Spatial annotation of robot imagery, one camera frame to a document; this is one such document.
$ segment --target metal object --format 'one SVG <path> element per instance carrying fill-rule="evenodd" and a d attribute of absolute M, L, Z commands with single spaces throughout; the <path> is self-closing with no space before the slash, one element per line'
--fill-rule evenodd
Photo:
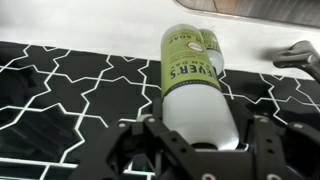
<path fill-rule="evenodd" d="M 320 55 L 309 41 L 300 41 L 278 53 L 273 64 L 278 68 L 299 68 L 320 83 Z"/>
<path fill-rule="evenodd" d="M 320 27 L 318 0 L 173 0 L 204 14 L 230 15 L 303 26 Z"/>
<path fill-rule="evenodd" d="M 178 133 L 152 116 L 154 122 L 148 117 L 142 122 L 128 122 L 123 128 L 116 128 L 118 122 L 111 124 L 70 179 L 117 180 L 131 158 L 141 153 L 146 154 L 159 180 L 319 179 L 319 131 L 303 123 L 301 129 L 295 128 L 295 123 L 275 127 L 271 120 L 264 123 L 254 119 L 243 106 L 231 106 L 238 109 L 233 115 L 241 129 L 240 139 L 250 144 L 248 151 L 196 152 Z M 288 170 L 288 164 L 299 174 Z"/>

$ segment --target bottle label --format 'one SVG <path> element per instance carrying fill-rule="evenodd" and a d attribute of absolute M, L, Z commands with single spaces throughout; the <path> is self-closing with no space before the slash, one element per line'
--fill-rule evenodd
<path fill-rule="evenodd" d="M 202 34 L 204 44 L 207 50 L 218 51 L 221 54 L 221 49 L 216 35 L 212 31 L 207 29 L 201 29 L 200 32 Z"/>
<path fill-rule="evenodd" d="M 164 38 L 161 45 L 162 97 L 189 84 L 204 84 L 220 90 L 199 32 L 180 29 Z"/>

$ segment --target black tile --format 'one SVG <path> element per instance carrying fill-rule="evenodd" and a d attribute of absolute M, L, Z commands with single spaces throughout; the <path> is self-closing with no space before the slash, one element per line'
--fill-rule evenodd
<path fill-rule="evenodd" d="M 141 93 L 142 86 L 124 79 L 101 81 L 96 90 L 86 95 L 90 102 L 87 114 L 101 116 L 107 124 L 121 118 L 136 119 L 138 109 L 148 102 Z"/>
<path fill-rule="evenodd" d="M 147 176 L 123 174 L 120 179 L 121 180 L 147 180 Z"/>
<path fill-rule="evenodd" d="M 223 81 L 228 84 L 233 94 L 244 95 L 252 101 L 264 97 L 269 98 L 269 84 L 264 82 L 257 73 L 226 70 Z"/>
<path fill-rule="evenodd" d="M 106 130 L 106 127 L 102 124 L 100 119 L 86 117 L 83 119 L 79 130 L 85 143 L 74 151 L 69 152 L 65 160 L 67 163 L 80 163 L 82 158 L 86 156 L 86 152 L 94 147 L 101 133 Z"/>
<path fill-rule="evenodd" d="M 68 168 L 59 168 L 59 167 L 50 167 L 46 176 L 45 180 L 67 180 L 74 169 Z"/>
<path fill-rule="evenodd" d="M 56 47 L 51 47 L 51 46 L 44 46 L 44 48 L 46 48 L 47 51 L 52 51 L 54 49 L 57 49 Z"/>
<path fill-rule="evenodd" d="M 65 76 L 53 75 L 48 81 L 51 91 L 36 97 L 30 107 L 44 109 L 61 103 L 66 111 L 81 113 L 87 104 L 81 94 L 94 88 L 95 83 L 95 80 L 71 83 Z"/>
<path fill-rule="evenodd" d="M 109 63 L 114 67 L 103 73 L 103 79 L 114 80 L 125 76 L 130 82 L 143 83 L 144 77 L 138 70 L 147 64 L 146 60 L 135 59 L 127 62 L 121 56 L 111 56 Z"/>
<path fill-rule="evenodd" d="M 0 127 L 12 122 L 21 110 L 18 109 L 3 109 L 0 111 Z"/>
<path fill-rule="evenodd" d="M 71 51 L 67 57 L 58 59 L 57 73 L 66 74 L 72 81 L 83 77 L 98 78 L 102 70 L 111 67 L 108 55 Z"/>
<path fill-rule="evenodd" d="M 253 115 L 265 116 L 276 124 L 283 126 L 283 123 L 273 116 L 277 111 L 277 107 L 272 100 L 260 100 L 256 104 L 244 97 L 234 97 L 234 100 L 244 105 Z"/>
<path fill-rule="evenodd" d="M 145 87 L 145 93 L 144 93 L 151 102 L 154 101 L 156 98 L 161 97 L 161 90 L 157 87 Z M 142 109 L 142 114 L 150 114 L 152 112 L 152 104 L 148 105 L 147 107 Z"/>
<path fill-rule="evenodd" d="M 266 81 L 274 86 L 272 89 L 272 94 L 275 99 L 287 100 L 290 96 L 292 96 L 301 102 L 311 103 L 307 96 L 296 90 L 298 83 L 293 78 L 284 77 L 279 80 L 271 75 L 265 74 L 263 77 Z"/>
<path fill-rule="evenodd" d="M 278 116 L 286 122 L 302 122 L 320 130 L 320 112 L 315 106 L 303 105 L 291 98 L 288 102 L 278 102 Z"/>
<path fill-rule="evenodd" d="M 43 166 L 0 162 L 0 179 L 39 179 L 44 168 Z"/>
<path fill-rule="evenodd" d="M 24 107 L 33 96 L 47 90 L 43 83 L 47 76 L 37 73 L 34 67 L 4 69 L 0 73 L 0 108 L 9 105 Z"/>
<path fill-rule="evenodd" d="M 144 154 L 133 157 L 132 170 L 140 172 L 153 172 L 151 163 Z"/>
<path fill-rule="evenodd" d="M 147 76 L 147 84 L 153 84 L 161 87 L 161 64 L 159 61 L 149 61 L 149 66 L 142 69 Z"/>
<path fill-rule="evenodd" d="M 299 90 L 306 93 L 314 103 L 320 104 L 320 84 L 316 81 L 298 80 L 301 84 Z"/>
<path fill-rule="evenodd" d="M 228 86 L 226 86 L 225 84 L 224 84 L 224 75 L 225 75 L 225 72 L 224 71 L 222 71 L 221 73 L 220 73 L 220 76 L 218 77 L 218 79 L 219 79 L 219 84 L 220 84 L 220 88 L 221 88 L 221 92 L 222 93 L 226 93 L 226 94 L 230 94 L 230 91 L 229 91 L 229 89 L 228 89 Z"/>
<path fill-rule="evenodd" d="M 66 55 L 68 50 L 47 51 L 41 46 L 30 46 L 26 52 L 28 57 L 15 61 L 10 67 L 35 65 L 39 71 L 51 72 L 57 66 L 53 59 Z"/>
<path fill-rule="evenodd" d="M 77 119 L 64 115 L 58 106 L 43 112 L 26 111 L 16 124 L 0 131 L 0 156 L 57 162 L 78 141 L 73 131 Z"/>
<path fill-rule="evenodd" d="M 16 44 L 0 41 L 0 66 L 5 66 L 11 60 L 24 56 L 26 44 Z"/>

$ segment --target black and white tile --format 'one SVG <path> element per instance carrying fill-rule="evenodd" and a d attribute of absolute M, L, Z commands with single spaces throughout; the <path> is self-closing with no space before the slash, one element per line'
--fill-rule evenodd
<path fill-rule="evenodd" d="M 0 42 L 0 179 L 67 179 L 108 124 L 149 112 L 160 79 L 159 61 Z M 255 115 L 320 130 L 315 81 L 231 70 L 219 80 Z M 141 157 L 123 179 L 149 171 Z"/>

